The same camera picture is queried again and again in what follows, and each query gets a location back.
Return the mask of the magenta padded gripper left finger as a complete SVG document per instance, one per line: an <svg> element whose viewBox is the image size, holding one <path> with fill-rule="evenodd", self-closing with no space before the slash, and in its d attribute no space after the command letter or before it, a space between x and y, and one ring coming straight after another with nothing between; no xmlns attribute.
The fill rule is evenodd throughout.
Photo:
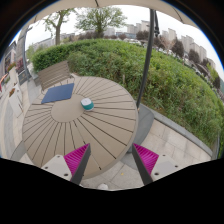
<svg viewBox="0 0 224 224"><path fill-rule="evenodd" d="M64 156L55 155L42 166L42 169L79 185L83 178L90 154L91 147L89 144L86 144Z"/></svg>

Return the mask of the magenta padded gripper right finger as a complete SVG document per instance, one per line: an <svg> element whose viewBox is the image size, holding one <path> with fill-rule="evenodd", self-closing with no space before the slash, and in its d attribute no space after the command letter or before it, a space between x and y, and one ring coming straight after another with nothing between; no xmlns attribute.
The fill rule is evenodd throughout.
<svg viewBox="0 0 224 224"><path fill-rule="evenodd" d="M132 144L132 155L144 185L181 169L180 165L168 155L158 155L136 143Z"/></svg>

